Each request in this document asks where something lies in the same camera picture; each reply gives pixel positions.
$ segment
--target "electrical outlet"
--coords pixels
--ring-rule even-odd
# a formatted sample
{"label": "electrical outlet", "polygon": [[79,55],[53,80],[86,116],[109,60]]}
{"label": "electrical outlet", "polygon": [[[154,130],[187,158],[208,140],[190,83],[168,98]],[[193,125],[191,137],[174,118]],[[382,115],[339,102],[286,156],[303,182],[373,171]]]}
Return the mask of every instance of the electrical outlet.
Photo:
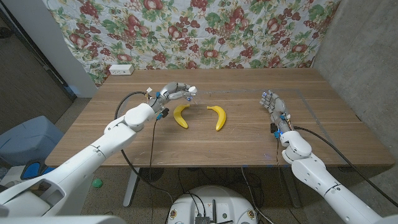
{"label": "electrical outlet", "polygon": [[109,71],[112,75],[131,75],[134,67],[132,65],[112,65]]}

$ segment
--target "gray wall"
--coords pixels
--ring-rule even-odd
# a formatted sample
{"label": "gray wall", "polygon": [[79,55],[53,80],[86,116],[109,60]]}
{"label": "gray wall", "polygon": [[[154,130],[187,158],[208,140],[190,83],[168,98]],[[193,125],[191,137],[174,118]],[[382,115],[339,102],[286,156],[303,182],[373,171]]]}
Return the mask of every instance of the gray wall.
{"label": "gray wall", "polygon": [[97,88],[68,49],[61,29],[42,0],[3,0],[77,97],[93,97]]}
{"label": "gray wall", "polygon": [[342,0],[313,67],[397,158],[398,1]]}

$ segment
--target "blue bin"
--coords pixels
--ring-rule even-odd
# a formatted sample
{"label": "blue bin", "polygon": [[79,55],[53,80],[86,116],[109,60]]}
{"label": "blue bin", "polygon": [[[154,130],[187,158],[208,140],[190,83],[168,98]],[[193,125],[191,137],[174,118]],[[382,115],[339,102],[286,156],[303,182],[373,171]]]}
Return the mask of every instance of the blue bin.
{"label": "blue bin", "polygon": [[45,159],[62,136],[45,116],[30,119],[0,135],[0,158],[12,166]]}

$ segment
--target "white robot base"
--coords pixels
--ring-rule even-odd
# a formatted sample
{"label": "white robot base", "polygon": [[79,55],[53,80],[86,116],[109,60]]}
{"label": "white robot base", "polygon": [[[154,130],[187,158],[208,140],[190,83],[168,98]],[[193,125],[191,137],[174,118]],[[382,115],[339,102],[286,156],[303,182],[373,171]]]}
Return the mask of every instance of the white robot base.
{"label": "white robot base", "polygon": [[183,194],[174,202],[168,215],[168,224],[257,223],[257,216],[250,202],[231,189],[205,185],[190,190],[190,193],[192,197],[190,194]]}

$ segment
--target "green object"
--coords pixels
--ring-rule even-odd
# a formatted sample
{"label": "green object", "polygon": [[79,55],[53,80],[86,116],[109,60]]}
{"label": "green object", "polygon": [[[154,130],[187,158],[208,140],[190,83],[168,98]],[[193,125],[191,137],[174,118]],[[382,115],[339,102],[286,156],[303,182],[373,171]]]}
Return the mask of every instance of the green object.
{"label": "green object", "polygon": [[102,184],[103,184],[102,180],[100,178],[97,178],[93,181],[92,185],[93,185],[93,187],[100,188],[102,186]]}

